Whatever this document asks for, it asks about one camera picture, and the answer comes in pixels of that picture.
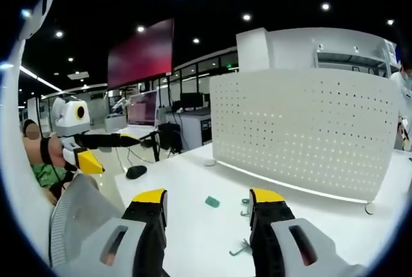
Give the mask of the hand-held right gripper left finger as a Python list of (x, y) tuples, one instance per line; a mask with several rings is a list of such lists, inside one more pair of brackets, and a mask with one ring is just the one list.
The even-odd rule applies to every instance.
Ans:
[(145, 191), (127, 209), (88, 224), (74, 276), (162, 276), (167, 245), (167, 190)]

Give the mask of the person's left hand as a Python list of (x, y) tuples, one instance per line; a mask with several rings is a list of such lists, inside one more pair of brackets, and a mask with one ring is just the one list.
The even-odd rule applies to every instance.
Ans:
[(48, 142), (48, 152), (54, 166), (65, 166), (66, 161), (62, 153), (62, 144), (58, 137), (50, 137)]

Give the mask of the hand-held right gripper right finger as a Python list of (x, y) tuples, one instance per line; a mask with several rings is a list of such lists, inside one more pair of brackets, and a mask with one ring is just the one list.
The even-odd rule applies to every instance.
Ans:
[(256, 276), (363, 276), (363, 265), (351, 265), (335, 242), (304, 218), (296, 218), (278, 193), (252, 188), (250, 239)]

